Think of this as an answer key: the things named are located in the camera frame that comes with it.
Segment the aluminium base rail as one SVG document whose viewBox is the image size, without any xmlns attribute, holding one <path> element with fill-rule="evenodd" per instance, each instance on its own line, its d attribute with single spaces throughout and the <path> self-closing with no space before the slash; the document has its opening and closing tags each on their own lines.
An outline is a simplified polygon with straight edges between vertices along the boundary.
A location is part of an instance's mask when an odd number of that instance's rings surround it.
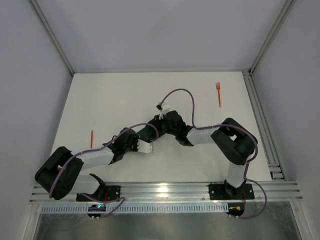
<svg viewBox="0 0 320 240">
<path fill-rule="evenodd" d="M 128 203 L 197 203 L 219 202 L 217 182 L 107 182 L 120 186 L 121 197 Z M 251 189 L 240 197 L 247 202 L 302 201 L 299 186 L 294 181 L 262 181 L 251 183 Z"/>
</svg>

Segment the left black controller board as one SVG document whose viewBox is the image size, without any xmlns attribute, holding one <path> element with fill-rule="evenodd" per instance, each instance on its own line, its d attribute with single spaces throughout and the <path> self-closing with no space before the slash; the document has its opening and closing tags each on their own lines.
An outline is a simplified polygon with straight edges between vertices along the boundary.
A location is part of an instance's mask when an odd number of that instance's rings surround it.
<svg viewBox="0 0 320 240">
<path fill-rule="evenodd" d="M 87 215 L 92 218 L 100 218 L 102 215 L 106 213 L 106 206 L 104 204 L 93 204 L 88 207 L 87 209 Z"/>
</svg>

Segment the aluminium frame post right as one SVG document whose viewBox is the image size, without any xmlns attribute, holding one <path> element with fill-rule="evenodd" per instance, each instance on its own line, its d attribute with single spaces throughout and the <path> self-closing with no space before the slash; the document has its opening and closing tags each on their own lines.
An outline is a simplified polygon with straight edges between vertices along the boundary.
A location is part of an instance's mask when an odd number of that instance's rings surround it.
<svg viewBox="0 0 320 240">
<path fill-rule="evenodd" d="M 286 18 L 290 14 L 293 6 L 295 5 L 296 0 L 285 0 L 284 4 L 280 8 L 275 20 L 273 21 L 270 30 L 268 31 L 261 47 L 259 48 L 252 65 L 248 72 L 252 75 L 257 67 L 259 66 L 260 62 L 262 61 L 263 57 L 267 53 L 268 49 L 272 45 L 273 41 L 275 40 L 278 32 L 282 28 Z"/>
</svg>

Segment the orange plastic fork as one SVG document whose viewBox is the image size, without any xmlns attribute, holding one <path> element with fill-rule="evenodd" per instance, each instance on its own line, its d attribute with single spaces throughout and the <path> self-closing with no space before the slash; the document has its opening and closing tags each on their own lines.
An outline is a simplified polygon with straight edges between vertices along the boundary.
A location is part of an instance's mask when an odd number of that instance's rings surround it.
<svg viewBox="0 0 320 240">
<path fill-rule="evenodd" d="M 218 105 L 221 108 L 221 83 L 216 83 L 216 90 L 217 90 L 217 96 L 218 96 Z"/>
</svg>

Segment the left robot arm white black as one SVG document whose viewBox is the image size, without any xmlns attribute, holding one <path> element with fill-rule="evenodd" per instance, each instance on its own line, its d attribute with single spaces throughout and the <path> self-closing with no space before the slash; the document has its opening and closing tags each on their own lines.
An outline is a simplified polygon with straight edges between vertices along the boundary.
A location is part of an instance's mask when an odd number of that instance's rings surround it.
<svg viewBox="0 0 320 240">
<path fill-rule="evenodd" d="M 124 128 L 110 145 L 104 143 L 78 153 L 60 146 L 39 168 L 34 179 L 50 198 L 61 200 L 79 186 L 81 171 L 122 160 L 125 154 L 138 150 L 138 141 L 139 135 L 133 129 Z"/>
</svg>

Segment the black controller board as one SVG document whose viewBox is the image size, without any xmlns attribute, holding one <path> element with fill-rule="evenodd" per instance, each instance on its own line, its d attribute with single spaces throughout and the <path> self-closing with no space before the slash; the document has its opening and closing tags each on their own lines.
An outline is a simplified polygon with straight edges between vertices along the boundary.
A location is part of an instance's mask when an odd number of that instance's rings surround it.
<svg viewBox="0 0 320 240">
<path fill-rule="evenodd" d="M 93 204 L 88 207 L 87 209 L 87 215 L 92 218 L 100 218 L 102 215 L 106 213 L 106 206 L 104 204 Z"/>
<path fill-rule="evenodd" d="M 227 214 L 231 217 L 241 217 L 245 211 L 245 206 L 238 203 L 229 203 L 227 206 Z"/>
</svg>

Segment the aluminium frame post left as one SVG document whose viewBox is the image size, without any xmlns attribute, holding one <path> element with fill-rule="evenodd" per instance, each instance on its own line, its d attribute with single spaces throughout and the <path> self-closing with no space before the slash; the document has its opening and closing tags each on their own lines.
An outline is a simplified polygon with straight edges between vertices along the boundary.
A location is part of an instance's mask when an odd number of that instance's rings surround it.
<svg viewBox="0 0 320 240">
<path fill-rule="evenodd" d="M 56 37 L 55 32 L 53 31 L 49 21 L 47 20 L 40 4 L 37 0 L 28 0 L 28 3 L 30 4 L 35 16 L 38 18 L 41 26 L 43 27 L 45 33 L 47 34 L 49 40 L 54 46 L 55 51 L 59 55 L 60 59 L 62 60 L 64 66 L 67 68 L 69 74 L 73 77 L 75 74 L 75 71 L 65 53 L 63 50 L 62 45 L 60 44 L 58 38 Z"/>
</svg>

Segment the green cloth napkin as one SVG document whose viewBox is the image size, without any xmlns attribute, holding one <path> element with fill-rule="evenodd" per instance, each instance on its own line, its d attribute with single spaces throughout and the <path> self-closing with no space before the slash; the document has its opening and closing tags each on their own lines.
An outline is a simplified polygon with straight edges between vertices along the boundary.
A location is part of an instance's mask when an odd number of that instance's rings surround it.
<svg viewBox="0 0 320 240">
<path fill-rule="evenodd" d="M 148 123 L 150 125 L 153 125 L 158 133 L 156 133 L 156 130 L 152 126 L 146 125 L 144 128 L 137 132 L 137 135 L 139 136 L 140 140 L 143 140 L 147 143 L 152 143 L 156 141 L 158 138 L 162 137 L 165 133 L 161 129 L 161 121 L 159 119 L 154 118 L 150 120 Z"/>
</svg>

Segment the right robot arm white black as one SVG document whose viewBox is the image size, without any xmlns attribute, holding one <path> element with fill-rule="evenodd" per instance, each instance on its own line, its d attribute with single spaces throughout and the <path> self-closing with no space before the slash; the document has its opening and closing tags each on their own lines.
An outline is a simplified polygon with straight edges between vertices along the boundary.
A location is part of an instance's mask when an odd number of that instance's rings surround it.
<svg viewBox="0 0 320 240">
<path fill-rule="evenodd" d="M 248 160 L 256 153 L 258 140 L 236 120 L 228 117 L 217 125 L 195 127 L 186 124 L 178 112 L 173 110 L 164 116 L 155 115 L 148 123 L 151 126 L 144 129 L 147 132 L 146 139 L 150 142 L 155 140 L 155 127 L 159 137 L 172 135 L 182 146 L 215 144 L 229 161 L 227 177 L 224 180 L 226 194 L 231 199 L 242 194 Z"/>
</svg>

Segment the orange plastic knife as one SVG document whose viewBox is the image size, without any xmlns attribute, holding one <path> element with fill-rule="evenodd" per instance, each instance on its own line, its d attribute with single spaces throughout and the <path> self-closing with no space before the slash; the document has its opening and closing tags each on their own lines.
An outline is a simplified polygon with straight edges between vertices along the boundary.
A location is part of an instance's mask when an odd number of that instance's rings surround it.
<svg viewBox="0 0 320 240">
<path fill-rule="evenodd" d="M 91 130 L 90 132 L 90 148 L 93 148 L 93 139 L 94 139 L 94 131 Z"/>
</svg>

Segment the aluminium frame rail right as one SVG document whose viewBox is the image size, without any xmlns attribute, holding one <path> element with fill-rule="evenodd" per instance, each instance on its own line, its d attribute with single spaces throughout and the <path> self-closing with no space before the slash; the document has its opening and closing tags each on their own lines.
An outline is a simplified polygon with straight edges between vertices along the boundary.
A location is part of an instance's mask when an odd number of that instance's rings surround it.
<svg viewBox="0 0 320 240">
<path fill-rule="evenodd" d="M 272 136 L 262 102 L 254 83 L 254 78 L 248 70 L 243 71 L 242 75 L 257 124 L 264 155 L 268 163 L 271 179 L 273 181 L 286 181 L 285 172 L 281 164 L 281 157 Z"/>
</svg>

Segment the aluminium frame post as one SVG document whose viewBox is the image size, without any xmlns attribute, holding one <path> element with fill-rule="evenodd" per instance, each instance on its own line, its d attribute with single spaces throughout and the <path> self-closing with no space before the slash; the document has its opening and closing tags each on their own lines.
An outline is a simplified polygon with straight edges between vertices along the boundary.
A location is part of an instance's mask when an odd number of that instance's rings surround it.
<svg viewBox="0 0 320 240">
<path fill-rule="evenodd" d="M 60 44 L 58 38 L 56 37 L 55 32 L 53 31 L 49 21 L 47 20 L 40 4 L 37 0 L 28 0 L 28 3 L 30 4 L 35 16 L 38 18 L 41 26 L 43 27 L 45 33 L 47 34 L 49 40 L 54 46 L 55 51 L 59 55 L 60 59 L 62 60 L 64 66 L 67 68 L 69 74 L 73 77 L 75 74 L 75 71 L 65 53 L 63 50 L 62 45 Z"/>
<path fill-rule="evenodd" d="M 282 28 L 286 18 L 290 14 L 293 6 L 295 5 L 296 0 L 285 0 L 284 4 L 280 8 L 275 20 L 273 21 L 270 30 L 268 31 L 261 47 L 259 48 L 252 65 L 248 72 L 252 75 L 257 67 L 259 66 L 260 62 L 262 61 L 263 57 L 267 53 L 268 49 L 272 45 L 273 41 L 275 40 L 278 32 Z"/>
</svg>

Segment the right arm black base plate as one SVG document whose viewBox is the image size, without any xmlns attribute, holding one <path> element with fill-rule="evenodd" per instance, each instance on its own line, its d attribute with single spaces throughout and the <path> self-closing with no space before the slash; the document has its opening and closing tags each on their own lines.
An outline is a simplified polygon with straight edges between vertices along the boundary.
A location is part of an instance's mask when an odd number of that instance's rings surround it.
<svg viewBox="0 0 320 240">
<path fill-rule="evenodd" d="M 240 187 L 235 188 L 224 183 L 211 183 L 208 185 L 208 193 L 210 200 L 254 200 L 255 194 L 253 186 L 249 183 L 243 183 Z"/>
</svg>

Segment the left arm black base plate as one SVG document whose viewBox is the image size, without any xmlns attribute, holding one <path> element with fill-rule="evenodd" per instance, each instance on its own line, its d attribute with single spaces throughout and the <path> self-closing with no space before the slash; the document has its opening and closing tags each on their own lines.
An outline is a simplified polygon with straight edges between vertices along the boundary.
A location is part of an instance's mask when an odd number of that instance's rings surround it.
<svg viewBox="0 0 320 240">
<path fill-rule="evenodd" d="M 76 195 L 77 202 L 109 202 L 121 196 L 120 185 L 101 185 L 90 190 L 82 190 Z"/>
</svg>

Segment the right black controller board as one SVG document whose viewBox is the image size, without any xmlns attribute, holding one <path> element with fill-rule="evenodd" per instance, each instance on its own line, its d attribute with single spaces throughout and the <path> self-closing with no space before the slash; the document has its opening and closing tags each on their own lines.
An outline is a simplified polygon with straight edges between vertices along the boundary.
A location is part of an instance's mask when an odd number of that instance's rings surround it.
<svg viewBox="0 0 320 240">
<path fill-rule="evenodd" d="M 245 211 L 245 206 L 238 203 L 229 203 L 227 206 L 227 214 L 231 217 L 241 217 Z"/>
</svg>

